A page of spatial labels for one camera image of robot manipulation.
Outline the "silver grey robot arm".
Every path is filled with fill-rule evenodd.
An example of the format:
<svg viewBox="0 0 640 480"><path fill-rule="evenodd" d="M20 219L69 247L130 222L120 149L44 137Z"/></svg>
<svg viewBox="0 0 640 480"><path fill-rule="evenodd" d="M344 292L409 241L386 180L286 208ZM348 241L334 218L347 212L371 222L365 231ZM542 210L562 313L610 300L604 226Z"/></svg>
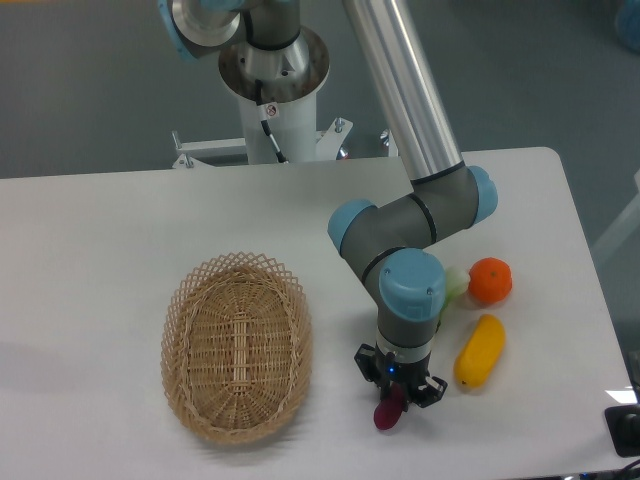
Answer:
<svg viewBox="0 0 640 480"><path fill-rule="evenodd" d="M427 407L447 388L428 370L445 272L427 249L489 217L497 190L483 169L462 159L407 4L348 1L344 8L412 189L384 206L345 203L328 233L378 307L376 342L355 356L363 377L383 398ZM337 129L316 132L329 54L301 23L298 2L162 1L158 9L182 58L218 55L241 109L250 163L336 158Z"/></svg>

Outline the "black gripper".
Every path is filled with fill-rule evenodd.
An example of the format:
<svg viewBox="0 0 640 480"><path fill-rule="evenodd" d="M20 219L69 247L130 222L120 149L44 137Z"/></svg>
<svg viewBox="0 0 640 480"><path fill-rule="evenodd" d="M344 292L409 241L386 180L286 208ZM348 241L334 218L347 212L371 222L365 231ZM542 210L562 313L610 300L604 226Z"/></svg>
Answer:
<svg viewBox="0 0 640 480"><path fill-rule="evenodd" d="M389 361L378 346L361 344L354 360L367 382L380 389L380 399L391 395L391 384L398 384L403 390L404 399L420 408L439 402L448 387L448 383L439 377L429 376L431 354L418 362L402 363Z"/></svg>

